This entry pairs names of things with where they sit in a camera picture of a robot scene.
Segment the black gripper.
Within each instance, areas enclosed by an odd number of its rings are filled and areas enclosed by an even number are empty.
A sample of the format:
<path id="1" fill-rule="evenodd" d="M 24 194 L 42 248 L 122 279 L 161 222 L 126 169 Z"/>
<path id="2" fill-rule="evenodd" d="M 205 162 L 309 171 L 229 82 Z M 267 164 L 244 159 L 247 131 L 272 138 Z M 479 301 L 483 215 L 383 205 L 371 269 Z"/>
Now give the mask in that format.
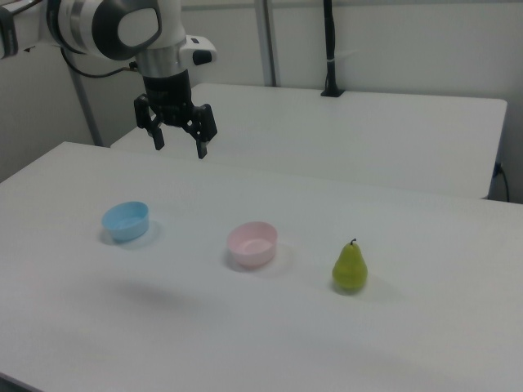
<path id="1" fill-rule="evenodd" d="M 217 135 L 217 125 L 210 104 L 194 106 L 187 70 L 166 78 L 143 77 L 146 94 L 134 100 L 136 125 L 153 139 L 156 150 L 164 146 L 160 124 L 183 127 L 196 144 L 199 159 L 208 153 L 208 143 Z M 150 108 L 156 114 L 150 115 Z"/>

